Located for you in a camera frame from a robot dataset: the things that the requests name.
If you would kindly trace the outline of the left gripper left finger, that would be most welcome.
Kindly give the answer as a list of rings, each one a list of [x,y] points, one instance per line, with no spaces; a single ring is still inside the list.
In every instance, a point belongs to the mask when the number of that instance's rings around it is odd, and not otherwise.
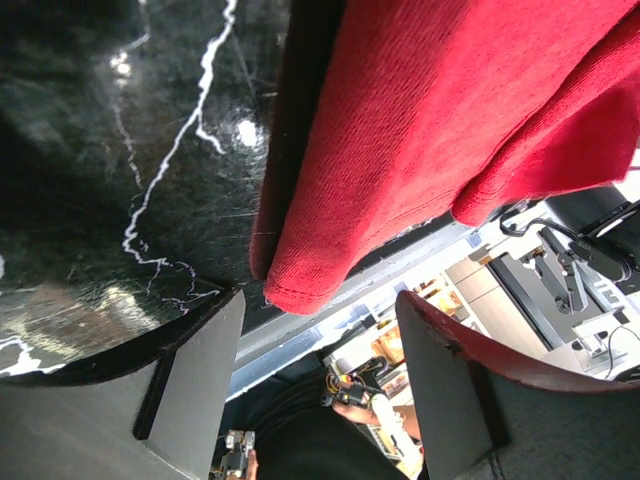
[[[53,373],[1,381],[5,479],[205,479],[245,314],[220,300]]]

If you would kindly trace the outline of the red t shirt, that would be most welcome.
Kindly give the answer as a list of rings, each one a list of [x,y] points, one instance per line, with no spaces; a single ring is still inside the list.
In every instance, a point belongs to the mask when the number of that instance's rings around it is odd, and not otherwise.
[[[308,315],[402,231],[623,179],[635,1],[296,1],[250,268]]]

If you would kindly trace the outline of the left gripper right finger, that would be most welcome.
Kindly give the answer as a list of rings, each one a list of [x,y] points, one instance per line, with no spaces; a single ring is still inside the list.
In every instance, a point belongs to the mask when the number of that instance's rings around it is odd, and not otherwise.
[[[395,302],[424,479],[636,479],[639,385],[524,355],[417,294]]]

